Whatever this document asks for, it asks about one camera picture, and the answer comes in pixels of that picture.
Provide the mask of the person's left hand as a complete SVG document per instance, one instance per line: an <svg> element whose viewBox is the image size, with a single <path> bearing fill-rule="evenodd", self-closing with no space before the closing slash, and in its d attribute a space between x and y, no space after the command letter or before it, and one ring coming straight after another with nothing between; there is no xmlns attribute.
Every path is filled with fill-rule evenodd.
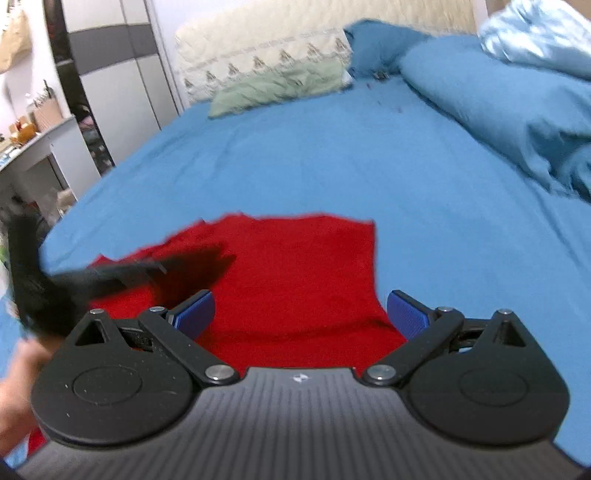
<svg viewBox="0 0 591 480"><path fill-rule="evenodd" d="M31 392L52 353L35 338L21 339L1 380L1 457L9 455L35 428Z"/></svg>

